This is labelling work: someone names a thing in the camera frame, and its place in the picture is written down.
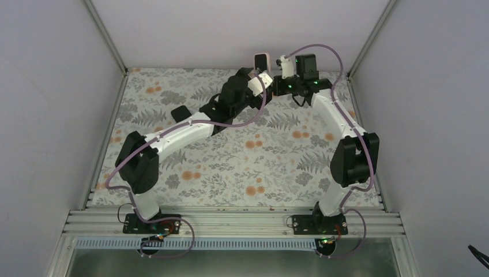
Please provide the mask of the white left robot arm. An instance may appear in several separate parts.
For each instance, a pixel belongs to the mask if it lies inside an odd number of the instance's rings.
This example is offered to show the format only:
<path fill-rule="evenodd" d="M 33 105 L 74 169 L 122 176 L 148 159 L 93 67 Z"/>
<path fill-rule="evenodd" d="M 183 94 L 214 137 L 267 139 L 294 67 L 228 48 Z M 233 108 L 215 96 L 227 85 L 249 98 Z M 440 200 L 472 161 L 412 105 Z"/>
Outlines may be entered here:
<path fill-rule="evenodd" d="M 267 71 L 241 68 L 223 84 L 198 112 L 162 131 L 141 135 L 130 133 L 115 164 L 115 174 L 127 182 L 131 204 L 138 216 L 137 225 L 147 234 L 160 227 L 159 205 L 151 189 L 159 177 L 159 163 L 176 151 L 201 139 L 214 136 L 226 128 L 244 127 L 233 120 L 247 107 L 258 109 L 251 124 L 257 120 L 271 97 L 267 90 L 273 78 Z"/>

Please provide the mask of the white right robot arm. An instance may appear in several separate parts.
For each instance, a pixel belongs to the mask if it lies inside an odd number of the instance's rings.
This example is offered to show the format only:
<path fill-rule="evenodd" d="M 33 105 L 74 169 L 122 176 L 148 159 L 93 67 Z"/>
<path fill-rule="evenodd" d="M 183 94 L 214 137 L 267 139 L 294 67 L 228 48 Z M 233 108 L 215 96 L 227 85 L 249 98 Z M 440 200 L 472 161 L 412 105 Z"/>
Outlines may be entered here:
<path fill-rule="evenodd" d="M 294 215 L 296 235 L 347 234 L 344 205 L 358 184 L 372 181 L 377 168 L 379 137 L 368 133 L 345 111 L 335 95 L 335 83 L 320 78 L 314 54 L 281 56 L 277 61 L 281 75 L 274 77 L 276 96 L 300 96 L 325 120 L 338 144 L 330 161 L 331 185 L 318 201 L 311 215 Z"/>

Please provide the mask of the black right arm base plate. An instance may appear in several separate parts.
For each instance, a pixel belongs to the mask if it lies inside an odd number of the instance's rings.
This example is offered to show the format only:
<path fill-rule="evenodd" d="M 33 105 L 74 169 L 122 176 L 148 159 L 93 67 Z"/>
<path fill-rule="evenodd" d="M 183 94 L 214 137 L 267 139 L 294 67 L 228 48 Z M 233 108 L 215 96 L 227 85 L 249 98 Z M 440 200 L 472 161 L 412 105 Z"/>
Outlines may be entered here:
<path fill-rule="evenodd" d="M 349 233 L 343 214 L 336 216 L 293 215 L 295 235 L 347 235 Z"/>

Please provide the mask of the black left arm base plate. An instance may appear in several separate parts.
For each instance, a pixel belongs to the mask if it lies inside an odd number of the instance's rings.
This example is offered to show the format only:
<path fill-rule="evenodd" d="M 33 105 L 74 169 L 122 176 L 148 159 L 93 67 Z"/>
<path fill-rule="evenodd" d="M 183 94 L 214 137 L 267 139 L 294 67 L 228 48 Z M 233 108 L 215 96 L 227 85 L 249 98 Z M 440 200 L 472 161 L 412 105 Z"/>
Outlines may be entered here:
<path fill-rule="evenodd" d="M 179 234 L 180 214 L 162 214 L 159 212 L 150 220 L 156 223 L 143 222 L 136 213 L 127 214 L 123 221 L 124 234 Z"/>

